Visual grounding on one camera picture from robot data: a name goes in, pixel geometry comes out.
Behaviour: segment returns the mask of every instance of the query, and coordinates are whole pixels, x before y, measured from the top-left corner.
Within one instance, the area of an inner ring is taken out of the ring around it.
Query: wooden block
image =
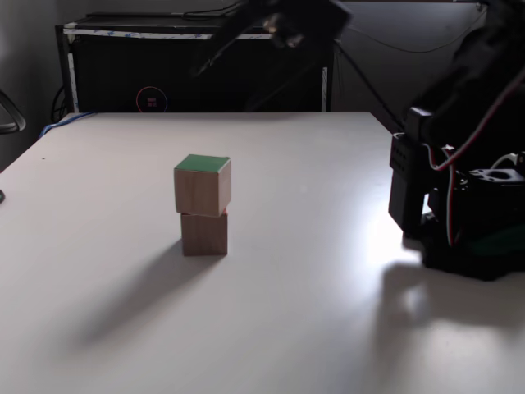
[[[228,254],[228,213],[219,218],[183,213],[180,223],[184,256]]]
[[[218,218],[231,202],[231,160],[191,154],[175,168],[178,213]]]

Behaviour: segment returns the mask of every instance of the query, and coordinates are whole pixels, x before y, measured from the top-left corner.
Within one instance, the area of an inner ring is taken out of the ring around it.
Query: black box
[[[70,112],[243,112],[290,55],[261,26],[243,34],[198,78],[196,51],[224,20],[171,14],[90,14],[57,26]],[[259,112],[330,110],[333,53],[263,104]]]

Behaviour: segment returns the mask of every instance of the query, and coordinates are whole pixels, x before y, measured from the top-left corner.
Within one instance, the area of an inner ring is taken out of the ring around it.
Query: white tape
[[[163,34],[163,33],[136,33],[115,30],[88,30],[69,29],[65,26],[64,34],[96,35],[98,37],[121,37],[126,39],[210,39],[213,34]],[[270,39],[269,34],[242,34],[237,39]]]
[[[75,78],[75,60],[73,53],[67,55],[69,61],[69,76],[71,78],[71,92],[73,93],[73,105],[75,106],[75,113],[80,113],[79,110],[79,95],[76,92],[76,78]]]

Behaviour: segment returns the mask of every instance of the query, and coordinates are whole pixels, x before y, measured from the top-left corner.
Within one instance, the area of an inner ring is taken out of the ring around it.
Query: black cable
[[[56,121],[56,120],[57,120],[57,119],[55,118],[55,113],[58,112],[58,116],[60,116],[60,114],[62,113],[62,109],[63,109],[63,108],[62,108],[62,105],[61,105],[59,108],[55,109],[55,110],[52,112],[52,114],[53,114],[53,117],[52,117],[53,121]]]
[[[373,87],[373,85],[368,80],[367,76],[364,75],[364,73],[361,71],[357,63],[353,60],[353,58],[343,49],[340,42],[337,40],[334,40],[334,43],[336,47],[341,51],[343,56],[345,57],[346,61],[350,63],[350,65],[355,69],[355,71],[358,73],[361,80],[363,80],[364,84],[368,87],[370,92],[373,94],[373,96],[376,98],[376,100],[379,102],[379,104],[383,107],[385,112],[390,116],[390,119],[399,127],[399,130],[403,130],[403,122],[401,122],[398,117],[388,108],[388,106],[385,103],[385,100],[381,98],[377,90]]]
[[[227,7],[218,8],[216,10],[203,10],[203,11],[185,12],[184,14],[182,14],[182,19],[184,19],[185,21],[209,21],[211,19],[221,18],[223,16],[227,16],[230,12],[233,12],[237,8],[239,3],[240,3],[240,1],[234,2],[233,4],[231,4],[231,5],[227,6]],[[202,15],[202,16],[200,16],[199,15],[199,14],[210,14],[212,12],[221,12],[221,11],[225,11],[225,12],[223,12],[222,14],[219,14],[219,15],[215,15],[215,16],[211,16],[211,15]]]
[[[66,105],[66,96],[62,99],[62,104],[60,105],[60,112],[58,114],[58,121],[61,121],[64,116],[67,114],[67,105]]]
[[[66,100],[63,99],[63,100],[62,100],[62,103],[60,104],[60,107],[55,108],[55,110],[52,112],[53,115],[54,115],[55,113],[57,113],[57,112],[62,112],[62,110],[63,110],[64,107],[65,107],[65,103],[64,103],[65,101],[66,101]]]
[[[424,49],[424,50],[421,50],[421,51],[413,51],[412,49],[405,49],[405,48],[399,48],[399,47],[396,47],[395,45],[391,45],[391,44],[388,44],[388,43],[385,43],[384,41],[381,41],[380,39],[376,39],[375,37],[372,37],[370,34],[368,33],[365,33],[364,31],[358,29],[357,27],[353,27],[353,26],[350,26],[349,27],[349,30],[352,30],[352,31],[355,31],[356,33],[359,33],[359,34],[362,34],[364,35],[365,37],[368,37],[369,39],[371,39],[372,41],[375,41],[376,43],[378,44],[381,44],[381,45],[384,45],[385,47],[388,47],[388,48],[392,48],[392,49],[395,49],[397,51],[401,51],[401,52],[406,52],[406,53],[431,53],[431,52],[434,52],[434,51],[437,51],[438,49],[442,49],[442,48],[445,48],[445,47],[448,47],[449,45],[455,43],[456,41],[458,41],[459,39],[461,39],[464,35],[466,35],[466,33],[468,33],[472,27],[474,27],[474,25],[486,14],[486,11],[484,11],[478,18],[476,18],[476,20],[467,28],[465,29],[465,31],[463,33],[461,33],[460,35],[458,35],[455,39],[452,39],[451,41],[449,41],[448,43],[446,44],[442,44],[442,45],[439,45],[435,48],[432,48],[432,49]]]
[[[52,106],[51,106],[51,123],[56,123],[57,120],[55,118],[55,113],[57,113],[57,103],[58,103],[58,98],[60,97],[60,94],[64,91],[64,86],[62,86],[58,91],[57,91],[57,94],[55,94],[55,98],[53,99],[52,101]]]

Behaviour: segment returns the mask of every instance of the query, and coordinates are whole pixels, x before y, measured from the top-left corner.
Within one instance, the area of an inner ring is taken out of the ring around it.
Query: gray wall
[[[87,9],[88,0],[0,1],[0,89],[27,120],[25,131],[0,136],[0,171],[49,123],[53,96],[62,85],[55,24],[80,17]],[[0,121],[11,121],[2,109]]]

